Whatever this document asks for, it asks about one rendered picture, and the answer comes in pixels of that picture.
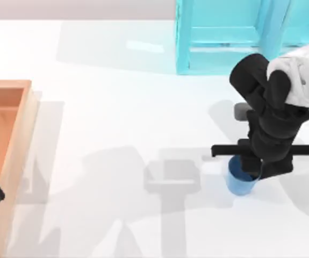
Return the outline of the blue cup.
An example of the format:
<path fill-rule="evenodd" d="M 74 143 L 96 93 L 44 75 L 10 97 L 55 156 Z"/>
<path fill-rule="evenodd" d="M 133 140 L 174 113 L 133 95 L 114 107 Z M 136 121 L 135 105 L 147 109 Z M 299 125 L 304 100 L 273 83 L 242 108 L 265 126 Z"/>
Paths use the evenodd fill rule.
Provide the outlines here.
<path fill-rule="evenodd" d="M 229 160 L 226 184 L 231 193 L 237 196 L 249 194 L 260 177 L 261 172 L 259 174 L 249 174 L 242 170 L 241 156 L 235 155 Z"/>

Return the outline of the pale grey rounded box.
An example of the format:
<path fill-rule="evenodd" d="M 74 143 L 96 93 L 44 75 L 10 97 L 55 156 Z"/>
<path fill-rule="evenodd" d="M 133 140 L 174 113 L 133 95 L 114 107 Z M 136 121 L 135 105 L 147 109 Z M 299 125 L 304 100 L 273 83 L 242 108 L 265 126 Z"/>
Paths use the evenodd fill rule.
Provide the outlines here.
<path fill-rule="evenodd" d="M 247 112 L 252 110 L 247 103 L 236 103 L 234 105 L 234 118 L 237 121 L 247 121 Z"/>

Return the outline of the light blue rack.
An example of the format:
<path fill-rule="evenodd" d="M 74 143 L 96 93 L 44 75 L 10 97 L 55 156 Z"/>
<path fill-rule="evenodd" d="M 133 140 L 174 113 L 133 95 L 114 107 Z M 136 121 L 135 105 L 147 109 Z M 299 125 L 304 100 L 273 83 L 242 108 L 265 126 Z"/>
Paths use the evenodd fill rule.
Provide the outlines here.
<path fill-rule="evenodd" d="M 176 71 L 226 75 L 243 57 L 309 45 L 309 0 L 176 0 Z"/>

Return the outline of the shallow salmon-coloured box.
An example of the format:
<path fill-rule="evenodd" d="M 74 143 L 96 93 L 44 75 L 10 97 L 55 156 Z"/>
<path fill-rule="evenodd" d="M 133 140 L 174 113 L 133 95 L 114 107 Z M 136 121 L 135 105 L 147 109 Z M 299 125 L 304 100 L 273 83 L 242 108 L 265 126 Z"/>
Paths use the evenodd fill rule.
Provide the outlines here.
<path fill-rule="evenodd" d="M 39 101 L 30 80 L 0 80 L 0 258 L 7 246 L 16 195 L 30 147 Z"/>

